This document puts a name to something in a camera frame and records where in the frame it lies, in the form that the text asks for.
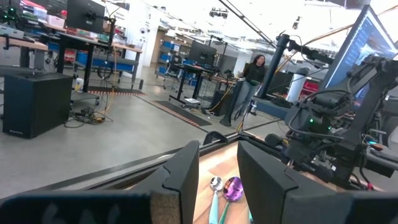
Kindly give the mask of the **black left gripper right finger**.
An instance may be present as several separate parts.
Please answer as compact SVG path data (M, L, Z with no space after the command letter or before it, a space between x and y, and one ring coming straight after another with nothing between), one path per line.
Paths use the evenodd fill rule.
M240 141L237 159L255 223L397 223L397 194L332 190Z

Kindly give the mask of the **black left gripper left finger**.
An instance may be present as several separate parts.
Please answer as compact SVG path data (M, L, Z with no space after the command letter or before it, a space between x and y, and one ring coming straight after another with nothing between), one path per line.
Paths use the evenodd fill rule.
M192 223L198 168L190 141L131 190L19 194L1 202L1 223Z

